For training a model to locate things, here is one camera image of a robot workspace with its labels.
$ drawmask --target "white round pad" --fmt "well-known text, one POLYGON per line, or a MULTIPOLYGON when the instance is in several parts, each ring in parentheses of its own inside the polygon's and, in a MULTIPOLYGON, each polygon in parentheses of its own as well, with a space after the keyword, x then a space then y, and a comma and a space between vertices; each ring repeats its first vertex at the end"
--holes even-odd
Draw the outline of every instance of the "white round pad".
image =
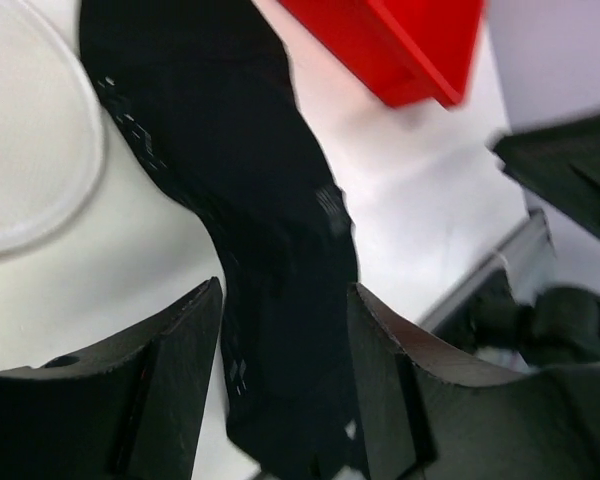
POLYGON ((103 167, 100 107, 79 61, 22 0, 0 0, 0 254, 87 201, 103 167))

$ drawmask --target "black cloth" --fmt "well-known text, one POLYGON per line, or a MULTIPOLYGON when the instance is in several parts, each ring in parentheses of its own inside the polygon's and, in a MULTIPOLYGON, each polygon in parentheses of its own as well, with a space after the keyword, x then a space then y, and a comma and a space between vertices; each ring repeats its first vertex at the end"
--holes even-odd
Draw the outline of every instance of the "black cloth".
POLYGON ((83 0, 80 50, 141 165, 216 246, 230 439, 281 480, 366 472, 351 222, 277 35, 249 0, 83 0))

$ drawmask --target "red object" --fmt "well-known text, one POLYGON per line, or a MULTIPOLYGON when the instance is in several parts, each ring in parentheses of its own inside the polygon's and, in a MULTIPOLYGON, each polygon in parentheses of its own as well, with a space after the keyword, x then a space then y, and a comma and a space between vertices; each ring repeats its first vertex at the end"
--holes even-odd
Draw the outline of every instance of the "red object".
POLYGON ((465 97, 485 0, 279 0, 390 107, 465 97))

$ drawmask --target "screw hole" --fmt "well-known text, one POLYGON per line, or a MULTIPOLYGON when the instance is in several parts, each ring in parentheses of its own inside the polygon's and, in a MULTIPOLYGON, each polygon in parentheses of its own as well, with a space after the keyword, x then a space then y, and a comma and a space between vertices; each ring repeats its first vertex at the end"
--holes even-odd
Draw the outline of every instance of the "screw hole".
POLYGON ((68 367, 69 365, 74 365, 79 361, 80 359, 75 355, 63 355, 61 357, 54 358, 50 362, 46 363, 42 368, 68 367))

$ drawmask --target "white wall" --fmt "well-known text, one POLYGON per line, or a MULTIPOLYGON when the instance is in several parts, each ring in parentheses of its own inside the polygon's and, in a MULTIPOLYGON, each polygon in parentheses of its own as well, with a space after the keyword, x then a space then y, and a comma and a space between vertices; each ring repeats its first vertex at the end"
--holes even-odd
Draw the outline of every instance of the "white wall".
MULTIPOLYGON (((489 15, 514 128, 600 106, 600 0, 491 0, 489 15)), ((531 195, 529 202, 546 207, 531 195)), ((558 279, 600 292, 600 243, 547 212, 558 279)))

